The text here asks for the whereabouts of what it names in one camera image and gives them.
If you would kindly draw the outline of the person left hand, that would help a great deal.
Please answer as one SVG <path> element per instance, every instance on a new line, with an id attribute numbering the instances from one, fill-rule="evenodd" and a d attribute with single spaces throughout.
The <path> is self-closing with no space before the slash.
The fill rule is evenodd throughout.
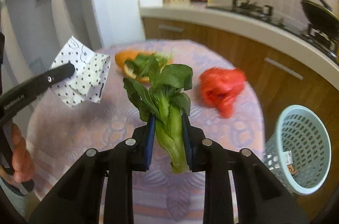
<path id="1" fill-rule="evenodd" d="M 14 144 L 12 157 L 14 174 L 13 176 L 8 175 L 3 169 L 3 166 L 1 166 L 1 177 L 12 186 L 18 186 L 33 178 L 35 165 L 29 150 L 26 148 L 26 140 L 16 124 L 11 126 L 11 140 Z"/>

